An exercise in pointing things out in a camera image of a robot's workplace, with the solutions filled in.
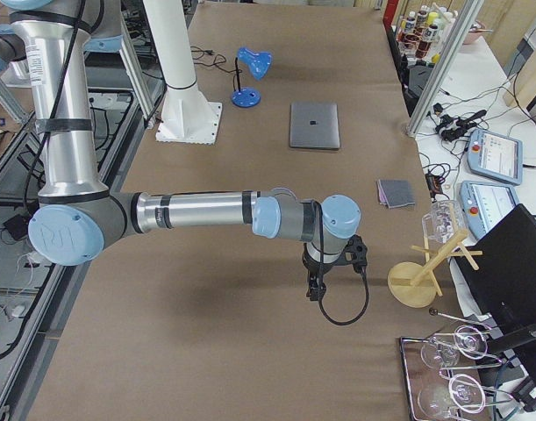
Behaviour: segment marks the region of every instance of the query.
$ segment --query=bottle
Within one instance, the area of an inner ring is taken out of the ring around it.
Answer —
[[[436,25],[429,25],[425,29],[424,35],[422,35],[422,40],[419,41],[418,49],[416,50],[417,59],[423,59],[425,57],[430,47],[432,46],[433,39],[435,38],[437,30],[438,28]]]
[[[404,41],[404,35],[406,33],[414,32],[415,27],[416,27],[416,12],[411,11],[408,14],[408,17],[406,19],[403,19],[402,24],[400,24],[400,29],[398,31],[398,36],[397,36],[398,42],[403,42]]]
[[[427,25],[431,25],[435,19],[439,17],[439,13],[437,11],[430,11],[427,15],[427,20],[425,21]]]
[[[427,15],[427,8],[422,6],[420,11],[418,12],[418,15],[416,16],[416,29],[414,32],[417,35],[421,35],[424,32],[425,24],[427,22]]]
[[[441,39],[441,34],[443,33],[443,30],[445,29],[445,25],[443,24],[443,19],[436,18],[432,22],[433,25],[437,26],[437,32],[435,33],[435,37],[433,38],[433,42],[439,43]]]
[[[440,48],[443,48],[443,45],[445,45],[445,43],[447,42],[449,33],[451,33],[451,30],[453,29],[453,25],[454,25],[453,13],[451,13],[450,11],[446,11],[445,18],[446,18],[446,21],[444,23],[445,27],[443,28],[443,32],[441,34]]]
[[[416,19],[414,17],[410,17],[410,16],[407,17],[406,22],[404,24],[404,29],[400,33],[399,41],[404,42],[404,37],[406,36],[406,34],[413,33],[415,27],[416,27]]]

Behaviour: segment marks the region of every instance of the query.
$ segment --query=black cable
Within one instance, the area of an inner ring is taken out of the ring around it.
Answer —
[[[85,4],[86,4],[86,0],[81,0],[81,2],[79,4],[78,12],[76,14],[75,25],[73,26],[73,32],[71,34],[71,39],[70,39],[70,42],[69,42],[69,45],[68,45],[67,55],[65,56],[65,60],[63,61],[63,68],[61,70],[61,77],[60,77],[59,85],[58,85],[57,92],[56,92],[56,95],[55,95],[54,106],[51,109],[51,114],[50,114],[50,117],[49,117],[50,119],[55,118],[55,115],[57,113],[57,107],[59,106],[59,101],[61,99],[61,92],[63,91],[63,85],[65,83],[65,77],[67,75],[68,64],[70,62],[71,55],[73,53],[73,47],[75,46],[76,34],[78,33],[78,29],[79,29],[79,26],[81,24],[82,14],[84,13]],[[35,159],[33,161],[31,170],[28,171],[28,176],[26,177],[24,196],[23,196],[23,205],[24,205],[25,209],[28,211],[28,213],[30,213],[30,211],[28,210],[28,202],[27,202],[28,186],[30,184],[30,180],[32,179],[33,168],[35,167],[37,161],[39,160],[39,157],[41,156],[41,151],[43,150],[44,145],[47,143],[47,140],[49,139],[49,134],[50,134],[49,132],[44,133],[43,140],[41,141],[41,144],[39,145],[39,149],[38,149],[38,152],[36,153],[36,157],[35,157]],[[50,268],[50,274],[53,271],[53,268],[54,268],[54,265],[52,265],[51,268]],[[14,349],[16,348],[16,346],[18,346],[18,343],[20,342],[20,340],[24,336],[25,327],[26,327],[28,321],[30,320],[30,317],[32,316],[32,314],[33,314],[33,312],[34,312],[39,300],[41,299],[41,296],[43,295],[43,291],[46,288],[48,279],[50,278],[49,275],[47,275],[46,279],[44,280],[44,282],[39,287],[38,293],[34,297],[34,299],[32,301],[32,304],[30,304],[30,309],[28,310],[28,312],[25,314],[24,318],[22,319],[22,324],[20,325],[20,330],[18,332],[18,335],[8,345],[8,348],[4,352],[0,353],[0,360],[2,358],[4,358],[4,357],[8,356],[10,353],[12,353],[12,351],[14,351]]]
[[[357,316],[345,322],[340,322],[331,318],[326,312],[324,305],[322,304],[322,285],[324,283],[324,226],[322,221],[322,205],[319,202],[314,202],[314,205],[318,210],[318,238],[320,241],[320,262],[318,263],[318,307],[320,308],[320,311],[322,312],[326,320],[328,320],[333,325],[347,326],[359,320],[365,314],[365,311],[367,311],[367,307],[369,306],[369,286],[367,282],[367,272],[365,268],[363,268],[361,271],[361,279],[363,280],[363,286],[365,287],[365,303],[363,304],[363,308],[361,309],[361,311],[357,314]]]
[[[448,108],[450,108],[450,107],[452,107],[453,105],[458,105],[458,104],[460,104],[460,103],[468,103],[468,102],[470,102],[470,101],[475,101],[476,99],[482,99],[482,98],[484,98],[485,96],[491,95],[491,94],[493,94],[493,93],[495,93],[495,92],[497,93],[502,87],[503,87],[503,85],[502,85],[502,86],[498,86],[498,87],[496,87],[496,88],[486,89],[486,90],[482,91],[481,93],[479,93],[479,94],[476,95],[476,96],[473,96],[473,97],[468,98],[468,99],[461,99],[458,103],[447,103],[447,106],[445,106],[445,107],[443,108],[443,111],[446,110],[446,109],[448,109]],[[447,93],[447,92],[446,92],[446,95],[449,95],[449,96],[452,96],[452,97],[455,97],[455,98],[456,98],[456,96],[454,96],[453,94]]]
[[[427,158],[427,165],[431,165],[431,164],[432,164],[432,160],[430,160],[429,156],[427,156],[427,155],[426,155],[425,153],[423,153],[423,152],[420,152],[419,154],[420,154],[420,155],[423,155],[423,156],[425,156],[425,157]]]
[[[536,165],[523,164],[523,168],[532,168],[532,169],[536,169]]]
[[[155,76],[155,75],[151,75],[150,73],[147,73],[147,72],[141,72],[143,75],[146,75],[148,77],[151,77],[153,79],[158,79],[159,81],[164,81],[164,76]]]
[[[508,136],[510,136],[511,131],[513,130],[513,128],[514,128],[515,126],[517,126],[517,125],[522,125],[523,123],[526,123],[526,122],[529,121],[529,120],[533,121],[533,123],[536,125],[536,121],[534,120],[534,118],[536,118],[536,114],[535,114],[534,116],[532,116],[532,117],[528,116],[527,114],[525,114],[525,115],[526,115],[526,119],[525,119],[525,120],[521,120],[521,121],[519,121],[518,123],[515,123],[514,125],[512,125],[512,126],[510,127],[510,129],[509,129],[508,132],[507,132],[507,135],[508,135]]]
[[[104,113],[104,120],[106,122],[106,137],[104,139],[104,142],[102,142],[100,145],[96,146],[95,147],[95,151],[99,151],[100,149],[102,149],[106,142],[108,141],[108,139],[110,138],[110,120],[108,119],[108,111],[104,108],[97,108],[97,107],[90,107],[91,110],[94,111],[102,111]],[[94,114],[94,133],[95,133],[95,138],[96,138],[96,114]]]
[[[453,157],[458,161],[456,169],[451,170],[451,171],[456,171],[456,176],[454,178],[454,181],[451,183],[452,186],[454,187],[454,185],[457,183],[457,180],[459,179],[459,174],[461,173],[461,161],[462,161],[462,157],[467,152],[469,140],[468,139],[457,139],[455,142],[453,142],[454,145],[453,145],[453,147],[451,149],[448,149],[447,147],[445,147],[443,142],[444,142],[444,140],[441,141],[441,147],[443,149],[445,149],[446,151],[448,151],[451,155],[453,155]],[[462,149],[461,152],[455,153],[454,149],[457,147],[457,143],[459,143],[459,142],[465,142],[465,146],[464,146],[464,148]]]
[[[76,20],[75,20],[75,25],[73,26],[73,32],[71,33],[71,39],[68,43],[67,54],[65,55],[65,60],[63,61],[63,68],[61,69],[61,76],[59,78],[59,84],[57,85],[57,92],[55,93],[54,106],[52,107],[51,113],[49,114],[50,120],[55,118],[55,115],[57,114],[57,108],[59,107],[59,102],[61,100],[61,93],[63,91],[63,85],[65,84],[65,78],[67,77],[68,64],[70,63],[71,56],[73,55],[76,35],[78,33],[79,27],[82,22],[82,14],[84,13],[85,5],[86,5],[86,0],[81,0],[79,7],[78,7],[78,13],[76,14]],[[24,206],[25,210],[30,214],[30,216],[32,216],[32,213],[28,209],[28,188],[30,186],[30,180],[32,179],[33,168],[36,166],[36,163],[39,161],[39,157],[41,156],[44,146],[49,140],[50,134],[51,134],[50,132],[43,133],[43,139],[41,140],[41,143],[39,144],[38,152],[36,153],[36,156],[33,159],[32,167],[28,171],[28,175],[25,178],[24,194],[22,195],[22,205]]]
[[[204,50],[199,46],[192,46],[191,47],[192,54],[198,53],[197,57],[194,57],[192,55],[192,58],[194,60],[194,63],[203,66],[205,68],[218,68],[219,70],[227,73],[228,75],[232,75],[232,90],[236,90],[235,80],[237,78],[237,75],[242,73],[242,70],[238,69],[238,67],[235,66],[232,70],[227,70],[226,68],[222,68],[221,65],[227,63],[227,59],[223,54],[215,54],[213,50]],[[205,63],[203,61],[200,61],[204,56],[209,55],[213,57],[212,63]]]
[[[3,239],[3,232],[5,232],[5,231],[8,231],[8,230],[7,230],[6,228],[4,228],[3,230],[0,231],[0,240],[1,240],[1,242],[3,242],[6,246],[14,246],[15,244],[17,244],[17,243],[19,243],[20,241],[22,241],[22,240],[19,240],[19,241],[14,241],[14,240],[13,240],[13,241],[5,241],[5,240]]]

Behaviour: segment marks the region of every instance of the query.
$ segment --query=cable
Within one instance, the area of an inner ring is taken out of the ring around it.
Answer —
[[[425,156],[425,157],[427,158],[427,165],[431,165],[431,164],[432,164],[432,160],[429,159],[429,156],[427,156],[427,155],[426,155],[425,153],[423,153],[423,152],[420,152],[419,154],[420,154],[420,155],[423,155],[423,156]]]
[[[536,169],[536,165],[523,164],[523,168],[532,168],[532,169]]]
[[[68,64],[71,61],[71,56],[73,55],[73,49],[75,47],[75,41],[76,41],[76,35],[78,33],[81,21],[82,21],[82,14],[84,13],[84,6],[86,5],[86,0],[81,0],[78,12],[76,14],[76,20],[75,25],[73,26],[73,32],[71,33],[71,39],[68,43],[68,50],[67,54],[65,55],[65,60],[63,61],[63,67],[61,69],[61,76],[59,78],[59,84],[57,85],[57,91],[55,93],[55,100],[54,105],[51,109],[51,113],[49,114],[49,119],[55,118],[55,115],[57,114],[57,108],[59,107],[59,102],[61,100],[61,93],[63,91],[63,85],[65,84],[65,78],[67,76],[67,70],[68,70]],[[30,180],[32,179],[33,169],[36,166],[36,163],[39,161],[39,157],[41,156],[41,153],[43,151],[44,146],[49,140],[50,132],[44,132],[43,133],[43,139],[41,140],[41,143],[39,144],[38,152],[36,153],[32,167],[28,171],[28,175],[25,178],[25,186],[24,186],[24,193],[22,195],[22,204],[25,208],[25,210],[32,215],[30,210],[28,209],[28,188],[30,186]]]
[[[146,75],[146,76],[150,77],[150,78],[158,79],[159,81],[164,81],[164,77],[163,77],[163,76],[155,76],[155,75],[151,75],[150,73],[143,72],[143,71],[141,71],[141,73],[142,73],[143,75]]]
[[[28,283],[17,293],[14,295],[13,298],[15,298],[16,296],[22,294],[22,292],[24,292],[29,286],[30,284],[32,283],[32,280],[33,280],[33,262],[30,260],[30,258],[27,256],[27,254],[25,255],[26,258],[28,259],[28,262],[30,262],[30,269],[31,269],[31,272],[30,272],[30,280],[28,281]],[[20,256],[17,260],[17,272],[18,272],[18,263],[20,262],[20,259],[24,257],[24,255]],[[45,289],[46,285],[47,285],[47,279],[49,279],[49,275],[51,274],[51,272],[53,271],[53,267],[52,266],[50,269],[49,269],[49,274],[47,275],[46,277],[46,280],[43,282],[43,284],[41,285],[41,287],[39,287],[38,289],[38,293],[36,294],[35,298],[33,299],[32,303],[30,304],[30,308],[28,309],[28,312],[22,317],[22,324],[20,325],[20,330],[18,331],[18,334],[16,335],[16,338],[10,343],[8,344],[8,348],[0,353],[0,360],[6,356],[8,356],[12,351],[14,351],[14,349],[18,346],[18,343],[20,342],[20,340],[22,339],[22,336],[24,335],[24,330],[25,330],[25,327],[28,323],[28,320],[30,319],[30,317],[32,316],[32,313],[33,311],[35,310],[37,304],[38,304],[38,301],[40,300],[40,297],[43,293],[43,290]],[[5,309],[8,307],[9,304],[6,304],[3,308],[2,308],[2,312],[5,314]]]
[[[14,246],[15,244],[18,244],[19,242],[25,240],[25,237],[24,237],[24,238],[22,238],[22,239],[19,239],[18,241],[6,241],[5,239],[3,239],[3,232],[5,232],[5,231],[8,231],[8,229],[4,228],[3,230],[0,231],[0,240],[1,240],[6,246]]]
[[[90,109],[92,110],[93,115],[94,115],[94,137],[95,138],[96,138],[96,114],[94,113],[94,111],[102,111],[104,113],[104,120],[106,122],[106,137],[104,139],[104,142],[102,142],[100,145],[95,147],[95,151],[99,151],[105,146],[106,142],[110,138],[110,120],[108,119],[108,111],[106,109],[92,107],[92,106],[90,106]]]
[[[369,286],[367,282],[367,273],[365,268],[363,268],[361,271],[361,279],[363,280],[363,286],[365,288],[365,303],[363,304],[361,311],[357,314],[357,316],[345,322],[340,322],[331,318],[322,304],[322,285],[324,284],[324,226],[322,221],[322,205],[316,201],[314,202],[314,205],[318,211],[318,238],[320,241],[320,262],[318,263],[318,307],[320,308],[320,311],[322,311],[322,314],[326,320],[333,325],[347,326],[359,320],[365,314],[365,311],[367,311],[367,307],[369,306]]]
[[[453,105],[458,105],[458,104],[460,104],[460,103],[468,103],[468,102],[470,102],[470,101],[475,101],[476,99],[482,99],[482,98],[484,98],[485,96],[491,95],[491,94],[493,94],[493,93],[495,93],[495,92],[497,93],[502,87],[503,87],[503,85],[498,86],[498,87],[496,87],[496,88],[486,89],[486,90],[482,91],[481,93],[479,93],[478,95],[473,96],[473,97],[471,97],[471,98],[468,98],[468,99],[460,99],[460,101],[459,101],[458,103],[447,103],[447,106],[445,106],[445,107],[443,108],[443,111],[446,110],[446,109],[448,109],[448,108],[450,108],[450,107],[452,107]],[[452,96],[452,97],[454,97],[454,98],[457,98],[456,96],[454,96],[454,95],[452,95],[452,94],[446,92],[445,90],[444,90],[443,92],[444,92],[446,95],[449,95],[449,96]]]
[[[445,145],[443,145],[443,142],[444,140],[441,141],[441,147],[443,149],[445,149],[446,151],[448,151],[451,155],[453,155],[453,157],[458,161],[457,163],[457,167],[456,167],[456,176],[454,178],[454,181],[451,183],[451,185],[454,187],[455,184],[457,183],[457,180],[459,179],[459,174],[461,173],[461,161],[462,161],[462,157],[464,156],[464,154],[467,152],[467,147],[468,147],[468,142],[469,140],[468,139],[457,139],[453,145],[453,147],[451,149],[448,149],[447,147],[445,147]],[[464,149],[459,152],[459,153],[455,153],[454,152],[454,149],[457,147],[457,143],[458,142],[465,142],[465,146],[464,146]]]
[[[204,50],[199,46],[192,46],[191,47],[192,54],[198,53],[197,57],[194,57],[192,55],[192,58],[194,60],[194,63],[203,66],[205,68],[218,68],[219,70],[232,75],[232,90],[236,90],[235,80],[236,76],[240,73],[242,73],[242,70],[238,68],[234,68],[233,70],[227,70],[226,68],[222,68],[221,65],[227,63],[227,59],[223,54],[215,54],[213,50]],[[201,60],[205,55],[213,56],[213,62],[212,63],[205,63]]]

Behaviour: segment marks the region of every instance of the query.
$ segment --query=white mounting base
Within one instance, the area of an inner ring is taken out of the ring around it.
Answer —
[[[212,118],[194,130],[184,130],[183,117],[164,119],[159,124],[156,132],[156,139],[159,142],[182,142],[182,143],[198,143],[201,145],[213,145],[217,139],[218,124],[223,111],[222,103],[208,103],[211,107]],[[183,116],[182,104],[178,111]]]

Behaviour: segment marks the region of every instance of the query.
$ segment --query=metal frame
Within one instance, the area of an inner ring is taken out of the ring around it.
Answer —
[[[123,17],[121,17],[121,33],[123,35],[123,41],[119,55],[124,62],[125,70],[135,91],[135,96],[139,100],[140,107],[143,110],[143,117],[145,120],[150,120],[154,110],[153,100],[151,99],[147,83],[143,78],[143,70],[139,64],[139,59],[135,53],[135,48],[129,37],[129,31],[127,31]]]
[[[440,62],[433,69],[429,81],[427,81],[425,89],[418,100],[418,104],[411,115],[410,123],[406,128],[408,136],[415,138],[418,134],[428,111],[432,108],[432,103],[449,69],[453,65],[456,54],[461,48],[462,41],[467,36],[470,26],[475,22],[483,3],[484,0],[467,0],[462,7],[461,13],[454,23],[453,30],[449,34],[445,48],[441,53]]]
[[[12,92],[6,87],[0,78],[0,104],[9,113],[14,121],[25,124],[30,118],[30,113],[26,112],[18,100],[12,95]]]

